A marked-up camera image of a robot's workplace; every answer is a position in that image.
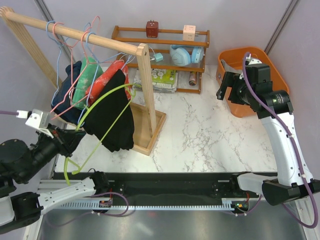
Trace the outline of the lime green hanger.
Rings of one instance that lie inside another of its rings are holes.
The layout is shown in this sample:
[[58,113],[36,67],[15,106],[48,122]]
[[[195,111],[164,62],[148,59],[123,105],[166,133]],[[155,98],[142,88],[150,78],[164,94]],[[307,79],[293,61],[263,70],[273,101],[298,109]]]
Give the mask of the lime green hanger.
[[122,84],[109,91],[104,90],[98,99],[86,109],[85,114],[74,130],[80,131],[80,127],[84,124],[85,131],[88,134],[95,135],[99,139],[99,143],[82,165],[78,165],[70,157],[65,158],[63,175],[68,186],[70,185],[68,163],[76,166],[76,170],[72,172],[73,175],[80,173],[97,148],[103,144],[105,137],[121,118],[122,114],[129,111],[128,107],[136,96],[136,92],[130,90],[133,85],[133,83]]

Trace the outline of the grey trousers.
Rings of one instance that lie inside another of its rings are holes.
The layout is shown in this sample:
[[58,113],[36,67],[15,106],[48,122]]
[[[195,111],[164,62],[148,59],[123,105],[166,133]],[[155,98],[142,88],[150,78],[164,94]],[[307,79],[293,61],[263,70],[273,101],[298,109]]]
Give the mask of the grey trousers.
[[231,73],[236,73],[236,74],[243,73],[243,71],[241,69],[235,69],[235,68],[231,67],[229,64],[227,64],[227,62],[224,59],[222,59],[220,62],[222,64],[222,67],[225,72],[231,72]]

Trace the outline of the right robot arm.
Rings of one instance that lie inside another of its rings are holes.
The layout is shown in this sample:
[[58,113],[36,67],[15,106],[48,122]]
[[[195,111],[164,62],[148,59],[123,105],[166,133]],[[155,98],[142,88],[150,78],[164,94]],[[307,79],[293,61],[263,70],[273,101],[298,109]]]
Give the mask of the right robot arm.
[[256,114],[267,131],[277,167],[277,177],[254,173],[240,173],[229,184],[235,197],[246,191],[263,195],[276,206],[319,193],[320,181],[314,179],[299,147],[294,126],[293,106],[285,90],[273,90],[271,69],[267,64],[248,64],[245,73],[225,72],[218,96],[231,88],[228,100],[247,105]]

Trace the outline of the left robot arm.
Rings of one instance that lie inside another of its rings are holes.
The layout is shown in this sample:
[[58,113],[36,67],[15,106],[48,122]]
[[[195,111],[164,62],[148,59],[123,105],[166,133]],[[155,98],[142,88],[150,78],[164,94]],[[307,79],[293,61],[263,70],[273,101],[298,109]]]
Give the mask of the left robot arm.
[[107,207],[90,213],[124,217],[136,210],[217,210],[230,211],[223,198],[226,190],[215,193],[219,181],[230,181],[223,173],[106,173],[95,171],[80,182],[58,190],[15,194],[18,184],[29,181],[55,155],[71,156],[86,135],[83,130],[61,129],[47,123],[39,110],[13,112],[36,129],[38,141],[26,145],[10,139],[0,145],[0,232],[2,234],[37,222],[42,215],[80,198],[110,197]]

